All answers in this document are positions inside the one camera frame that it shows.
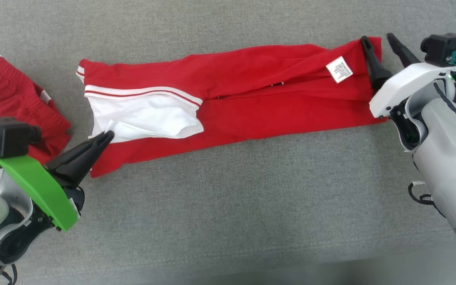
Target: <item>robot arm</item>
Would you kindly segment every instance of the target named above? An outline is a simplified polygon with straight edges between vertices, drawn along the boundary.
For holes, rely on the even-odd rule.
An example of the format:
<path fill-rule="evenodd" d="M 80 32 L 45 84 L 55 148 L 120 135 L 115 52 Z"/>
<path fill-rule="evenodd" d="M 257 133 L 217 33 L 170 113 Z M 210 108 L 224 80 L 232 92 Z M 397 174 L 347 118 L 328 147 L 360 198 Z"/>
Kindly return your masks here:
<path fill-rule="evenodd" d="M 425 204 L 435 205 L 456 233 L 456 34 L 426 38 L 426 63 L 417 63 L 392 34 L 389 39 L 394 52 L 406 51 L 396 52 L 406 68 L 388 77 L 377 72 L 383 69 L 379 63 L 367 60 L 369 69 L 376 70 L 374 77 L 385 81 L 375 88 L 370 110 L 374 117 L 390 117 L 395 123 L 402 146 L 413 154 L 431 191 L 432 200 Z"/>
<path fill-rule="evenodd" d="M 26 155 L 40 130 L 0 118 L 0 276 L 11 285 L 14 264 L 38 235 L 51 228 L 67 231 L 80 217 L 85 197 L 79 184 L 113 137 L 102 133 L 41 166 Z M 14 269 L 13 281 L 7 266 Z"/>

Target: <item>red shorts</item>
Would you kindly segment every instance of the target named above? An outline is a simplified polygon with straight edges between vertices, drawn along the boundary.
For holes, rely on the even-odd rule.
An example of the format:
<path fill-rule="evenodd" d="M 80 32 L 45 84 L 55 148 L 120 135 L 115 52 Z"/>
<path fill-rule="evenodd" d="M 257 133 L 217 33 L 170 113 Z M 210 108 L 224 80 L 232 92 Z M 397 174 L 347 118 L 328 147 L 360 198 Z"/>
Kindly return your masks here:
<path fill-rule="evenodd" d="M 381 39 L 370 39 L 381 58 Z M 341 56 L 353 74 L 336 83 L 326 65 Z M 92 177 L 125 163 L 246 139 L 383 121 L 369 110 L 373 90 L 360 40 L 333 50 L 262 46 L 142 65 L 84 59 L 78 75 L 94 112 L 93 135 L 119 124 L 116 140 L 94 165 Z M 156 97 L 144 101 L 149 94 Z M 171 98 L 177 105 L 167 101 Z M 166 111 L 160 113 L 161 107 Z M 163 117 L 170 112 L 178 115 Z M 163 125 L 181 127 L 163 130 Z"/>
<path fill-rule="evenodd" d="M 0 56 L 1 116 L 40 127 L 42 140 L 29 146 L 29 155 L 41 164 L 56 157 L 70 139 L 65 133 L 70 123 L 58 112 L 47 92 Z"/>

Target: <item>red fabric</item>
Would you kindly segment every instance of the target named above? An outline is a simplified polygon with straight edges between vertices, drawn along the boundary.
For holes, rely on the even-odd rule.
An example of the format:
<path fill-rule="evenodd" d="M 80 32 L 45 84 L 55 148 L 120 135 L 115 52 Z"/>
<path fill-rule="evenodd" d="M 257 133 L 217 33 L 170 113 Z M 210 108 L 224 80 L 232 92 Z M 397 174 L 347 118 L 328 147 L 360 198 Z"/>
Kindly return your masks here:
<path fill-rule="evenodd" d="M 52 100 L 47 104 L 40 99 L 42 91 L 24 73 L 0 57 L 0 117 L 15 117 L 40 127 L 42 140 L 30 145 L 28 155 L 45 164 L 65 148 L 70 139 L 65 133 L 70 123 L 61 116 Z"/>
<path fill-rule="evenodd" d="M 381 59 L 381 39 L 370 38 Z M 343 56 L 353 75 L 335 83 L 326 65 Z M 85 85 L 118 89 L 168 86 L 203 99 L 204 132 L 186 139 L 110 144 L 91 175 L 125 163 L 291 133 L 383 122 L 369 110 L 373 90 L 360 40 L 333 50 L 315 45 L 262 46 L 191 55 L 167 63 L 106 65 L 81 61 Z M 271 85 L 284 82 L 284 85 Z"/>

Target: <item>stitched seam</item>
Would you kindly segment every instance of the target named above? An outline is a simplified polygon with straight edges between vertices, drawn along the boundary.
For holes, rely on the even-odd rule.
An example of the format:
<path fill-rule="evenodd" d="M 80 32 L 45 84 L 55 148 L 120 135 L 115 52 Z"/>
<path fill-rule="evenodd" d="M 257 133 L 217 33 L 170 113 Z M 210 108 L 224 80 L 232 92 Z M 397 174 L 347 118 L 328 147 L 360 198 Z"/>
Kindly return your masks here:
<path fill-rule="evenodd" d="M 386 236 L 387 238 L 398 238 L 398 237 L 403 237 L 403 236 L 409 236 L 409 234 L 426 234 L 430 232 L 449 232 L 451 231 L 451 228 L 436 228 L 432 230 L 422 230 L 422 231 L 413 231 L 413 232 L 405 232 L 400 235 L 390 235 Z M 189 263 L 189 262 L 199 262 L 199 261 L 206 261 L 206 260 L 216 260 L 216 259 L 223 259 L 223 258 L 234 258 L 234 257 L 240 257 L 240 256 L 248 256 L 248 255 L 254 255 L 257 253 L 278 253 L 278 252 L 287 252 L 287 251 L 296 251 L 299 249 L 313 249 L 315 248 L 314 245 L 321 245 L 320 247 L 331 247 L 334 245 L 342 244 L 342 243 L 348 243 L 348 242 L 362 242 L 363 240 L 367 239 L 373 239 L 373 238 L 378 238 L 381 236 L 385 235 L 376 235 L 376 236 L 371 236 L 371 237 L 361 237 L 361 238 L 353 238 L 353 239 L 347 239 L 347 240 L 333 240 L 333 241 L 319 241 L 319 242 L 310 242 L 310 243 L 303 243 L 300 245 L 284 245 L 280 247 L 262 247 L 258 249 L 245 249 L 242 251 L 226 251 L 226 252 L 221 252 L 221 253 L 215 253 L 215 254 L 206 254 L 206 255 L 193 255 L 193 256 L 181 256 L 178 258 L 165 258 L 165 259 L 157 259 L 157 260 L 149 260 L 149 261 L 142 261 L 142 262 L 132 262 L 132 263 L 125 263 L 125 264 L 120 264 L 118 267 L 113 267 L 113 266 L 107 266 L 103 268 L 99 268 L 98 270 L 88 270 L 88 268 L 79 268 L 79 270 L 58 270 L 58 271 L 53 271 L 55 274 L 51 275 L 40 275 L 40 276 L 34 276 L 34 274 L 22 274 L 21 276 L 31 276 L 29 277 L 30 279 L 32 278 L 41 278 L 41 277 L 53 277 L 53 276 L 68 276 L 68 275 L 73 275 L 73 274 L 86 274 L 86 273 L 96 273 L 96 272 L 103 272 L 103 271 L 120 271 L 122 269 L 132 269 L 132 268 L 139 268 L 139 267 L 152 267 L 152 266 L 157 266 L 157 265 L 172 265 L 172 264 L 179 264 L 179 263 Z"/>

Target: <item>red stripe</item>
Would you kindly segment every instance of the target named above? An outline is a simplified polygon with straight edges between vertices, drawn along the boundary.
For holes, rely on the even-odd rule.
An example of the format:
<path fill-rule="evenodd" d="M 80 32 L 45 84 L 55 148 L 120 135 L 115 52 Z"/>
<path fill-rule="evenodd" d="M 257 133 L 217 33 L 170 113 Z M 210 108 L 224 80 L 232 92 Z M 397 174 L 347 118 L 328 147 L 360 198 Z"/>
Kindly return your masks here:
<path fill-rule="evenodd" d="M 168 90 L 152 90 L 149 92 L 143 92 L 143 93 L 138 93 L 138 94 L 129 94 L 129 95 L 116 95 L 116 94 L 108 94 L 108 93 L 103 93 L 103 92 L 97 92 L 97 91 L 86 91 L 86 93 L 94 93 L 94 94 L 100 94 L 100 95 L 106 95 L 106 96 L 113 96 L 113 97 L 132 97 L 132 96 L 138 96 L 138 95 L 144 95 L 144 94 L 149 94 L 149 93 L 154 93 L 154 92 L 167 92 L 167 93 L 172 93 L 174 95 L 177 95 L 178 97 L 187 100 L 188 102 L 191 102 L 198 107 L 200 106 L 198 103 L 195 101 L 191 101 L 185 97 L 182 97 L 181 95 L 177 94 L 176 92 L 168 91 Z"/>

